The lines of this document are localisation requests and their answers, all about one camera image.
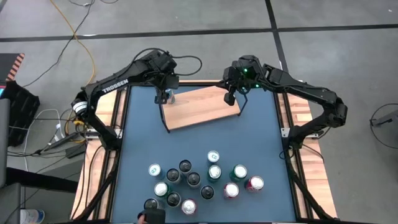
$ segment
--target black can lid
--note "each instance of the black can lid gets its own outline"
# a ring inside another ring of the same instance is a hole
[[[180,172],[177,169],[171,168],[167,171],[167,180],[176,181],[180,177]]]
[[[176,207],[180,203],[180,200],[180,196],[175,192],[172,192],[167,196],[167,204],[171,207]]]
[[[204,186],[201,189],[200,194],[204,199],[211,199],[214,196],[214,189],[209,185]]]
[[[184,159],[180,162],[180,171],[189,172],[192,169],[192,164],[190,161]]]
[[[188,175],[187,180],[190,185],[197,185],[200,183],[200,176],[198,173],[193,172]]]
[[[147,199],[144,203],[144,209],[157,208],[157,201],[153,198]]]

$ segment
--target wooden table frame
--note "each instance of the wooden table frame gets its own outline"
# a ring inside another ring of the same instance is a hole
[[[181,86],[211,86],[216,80],[184,80],[180,81]],[[124,129],[126,114],[128,110],[130,87],[127,90],[113,91],[101,97],[98,102],[96,114],[106,125],[112,125],[116,128]],[[281,128],[288,128],[292,125],[303,125],[312,120],[308,101],[297,96],[288,94],[274,94],[275,105],[277,108],[279,125]],[[78,206],[81,197],[80,206],[77,208],[74,217],[84,210],[86,204],[86,197],[88,202],[93,198],[100,183],[104,181],[106,175],[112,168],[115,152],[106,152],[103,148],[99,150],[95,158],[93,154],[100,146],[99,140],[90,140],[85,156],[85,174],[81,173],[78,190],[76,192],[75,202],[73,204],[73,212]],[[320,153],[320,147],[317,140],[304,140],[306,146]],[[303,147],[300,151],[294,152],[291,159],[294,169],[299,174],[300,178],[304,180],[308,190],[311,192],[317,202],[323,209],[331,216],[336,217],[335,206],[331,197],[328,178],[326,176],[325,166],[322,159],[311,151]],[[92,162],[91,176],[88,180],[89,165]],[[110,219],[112,204],[115,191],[114,181],[102,196],[102,200],[98,203],[94,212],[89,219]],[[301,191],[297,186],[290,181],[290,188],[292,192],[292,200],[294,203],[296,218],[316,218],[313,211],[304,200]]]

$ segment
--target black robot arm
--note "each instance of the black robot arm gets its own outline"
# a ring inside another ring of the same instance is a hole
[[[245,55],[238,61],[233,61],[232,66],[224,70],[223,79],[217,86],[228,90],[224,101],[229,105],[234,104],[236,91],[243,94],[247,102],[246,94],[252,88],[291,93],[321,105],[323,113],[319,117],[303,126],[291,127],[287,142],[292,149],[300,149],[306,136],[326,127],[340,127],[346,122],[347,106],[334,91],[295,80],[287,72],[270,65],[261,66],[259,59],[253,55]]]
[[[100,97],[128,84],[149,83],[156,88],[155,103],[164,104],[168,97],[165,90],[178,88],[178,76],[174,74],[176,66],[168,52],[153,50],[110,77],[83,87],[73,100],[72,108],[80,120],[96,129],[105,149],[120,149],[121,142],[114,129],[95,115]]]

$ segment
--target blue table surface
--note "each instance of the blue table surface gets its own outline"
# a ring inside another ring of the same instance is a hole
[[[181,86],[175,93],[198,88]],[[166,206],[167,223],[295,221],[286,166],[279,158],[282,143],[272,93],[251,90],[240,117],[221,118],[171,133],[163,127],[154,96],[151,87],[135,86],[131,90],[112,222],[135,222],[145,200],[155,197],[158,180],[148,174],[153,163],[168,170],[188,159],[192,170],[202,176],[201,185],[207,185],[206,157],[210,150],[220,153],[218,165],[223,171],[221,179],[210,184],[215,197],[210,201],[201,199],[200,189],[190,189],[184,181],[171,185],[183,199],[194,199],[198,208],[196,214],[186,216],[181,209]],[[237,100],[242,106],[243,96],[237,94]],[[248,176],[260,175],[264,179],[263,190],[249,193],[240,182],[238,197],[224,199],[223,186],[229,182],[229,172],[236,164],[245,165]]]

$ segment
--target can top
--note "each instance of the can top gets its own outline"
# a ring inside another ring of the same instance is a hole
[[[195,202],[191,199],[186,199],[184,202],[182,202],[182,206],[181,206],[182,211],[187,214],[187,215],[191,215],[195,212],[195,210],[197,209],[197,205],[195,204]]]
[[[163,196],[167,193],[167,184],[165,182],[159,182],[155,185],[155,194],[157,196]]]
[[[248,170],[244,165],[236,165],[234,173],[238,178],[245,178],[245,176],[248,174]]]
[[[221,176],[221,168],[218,165],[212,165],[209,168],[209,175],[213,179],[217,179]]]
[[[201,188],[200,194],[204,199],[211,199],[214,196],[214,189],[212,186],[206,185]]]
[[[149,166],[148,172],[149,172],[149,175],[156,177],[157,175],[160,174],[160,170],[161,170],[160,165],[152,164]]]
[[[180,177],[180,172],[177,169],[171,168],[167,171],[167,180],[174,182]]]
[[[188,184],[198,185],[200,183],[200,176],[196,172],[192,172],[187,177]]]
[[[147,209],[147,208],[157,208],[157,201],[156,201],[156,199],[153,199],[153,198],[147,199],[147,200],[145,201],[145,203],[144,203],[144,209]]]
[[[235,183],[228,183],[225,186],[225,191],[228,196],[236,197],[239,193],[239,187]]]
[[[254,176],[250,179],[250,183],[254,189],[260,190],[264,186],[264,181],[259,176]]]
[[[177,205],[179,205],[180,200],[181,197],[176,192],[171,192],[169,196],[167,196],[167,204],[170,205],[171,207],[176,207]]]
[[[217,162],[220,159],[220,154],[217,151],[212,150],[207,153],[207,159],[210,162]]]
[[[181,172],[189,172],[192,168],[192,164],[190,161],[184,159],[180,162],[180,171]]]

